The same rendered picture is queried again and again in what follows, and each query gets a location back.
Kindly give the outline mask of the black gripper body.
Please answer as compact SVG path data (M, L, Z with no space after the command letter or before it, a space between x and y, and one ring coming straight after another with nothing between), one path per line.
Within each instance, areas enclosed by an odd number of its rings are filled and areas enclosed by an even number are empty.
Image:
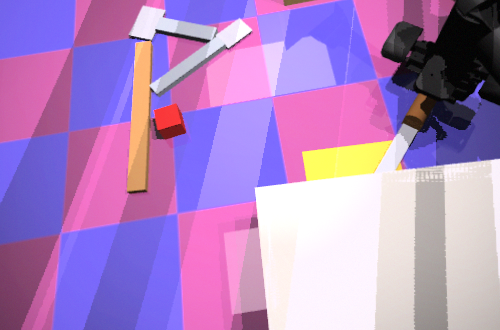
M409 51L411 51L408 64L423 69L425 65L423 59L430 49L430 46L437 45L438 43L448 46L446 50L453 54L459 56L463 53L472 55L474 57L473 64L471 64L470 69L467 72L467 74L471 75L469 79L476 83L476 87L479 83L481 84L481 82L484 81L478 92L479 96L482 99L500 106L500 86L493 79L489 71L485 69L476 58L475 53L477 48L460 46L450 41L446 37L443 27L436 42L428 41L425 43L420 40L417 41L423 31L423 28L405 21L400 21L396 23L394 29L385 41L383 48L381 48L381 56L394 62L402 63L405 61Z

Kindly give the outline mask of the red cube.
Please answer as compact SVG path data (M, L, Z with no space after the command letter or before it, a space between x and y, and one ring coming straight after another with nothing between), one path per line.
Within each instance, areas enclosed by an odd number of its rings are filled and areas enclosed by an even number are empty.
M177 104L154 110L154 113L158 131L165 140L187 133L183 115Z

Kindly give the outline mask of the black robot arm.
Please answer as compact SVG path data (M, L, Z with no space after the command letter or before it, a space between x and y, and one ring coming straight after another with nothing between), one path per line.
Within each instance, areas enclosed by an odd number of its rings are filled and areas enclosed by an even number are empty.
M500 0L456 0L443 29L457 45L476 47L476 58L500 86ZM447 48L441 43L430 46L413 88L437 102L454 105L456 100L465 101L476 87L467 74L474 57L459 56Z

